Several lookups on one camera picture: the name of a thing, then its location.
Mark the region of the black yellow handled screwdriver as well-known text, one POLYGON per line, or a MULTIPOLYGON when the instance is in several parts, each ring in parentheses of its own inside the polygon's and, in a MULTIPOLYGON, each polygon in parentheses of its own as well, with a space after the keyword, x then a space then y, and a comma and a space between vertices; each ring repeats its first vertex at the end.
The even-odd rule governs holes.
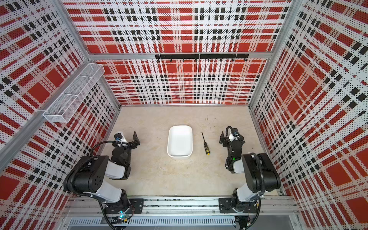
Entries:
POLYGON ((201 134, 202 134, 202 138, 203 138, 203 141, 204 141, 204 149, 205 149, 205 152, 206 152, 207 155, 210 155, 209 146, 208 146, 207 142, 205 141, 203 132, 201 134))

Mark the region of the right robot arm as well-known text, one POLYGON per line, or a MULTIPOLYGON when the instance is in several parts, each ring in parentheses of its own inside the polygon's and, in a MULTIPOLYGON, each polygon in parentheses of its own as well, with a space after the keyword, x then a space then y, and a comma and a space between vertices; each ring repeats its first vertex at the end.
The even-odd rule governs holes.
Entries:
POLYGON ((219 199, 220 213, 257 213, 261 197, 281 187, 273 163, 266 153, 243 153, 244 137, 231 126, 221 133, 219 142, 228 152, 225 168, 232 174, 245 176, 245 184, 236 188, 231 198, 219 199))

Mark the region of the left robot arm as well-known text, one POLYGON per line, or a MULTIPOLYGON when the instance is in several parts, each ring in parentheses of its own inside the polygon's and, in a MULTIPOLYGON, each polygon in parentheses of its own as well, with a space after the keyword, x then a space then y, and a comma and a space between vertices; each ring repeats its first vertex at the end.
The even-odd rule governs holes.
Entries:
POLYGON ((119 132, 113 140, 96 144, 90 154, 81 157, 66 176, 63 182, 65 191, 97 200, 105 215, 118 214, 129 219, 132 215, 141 214, 144 200, 128 198, 126 190, 110 183, 129 178, 132 150, 139 145, 136 132, 130 142, 119 132))

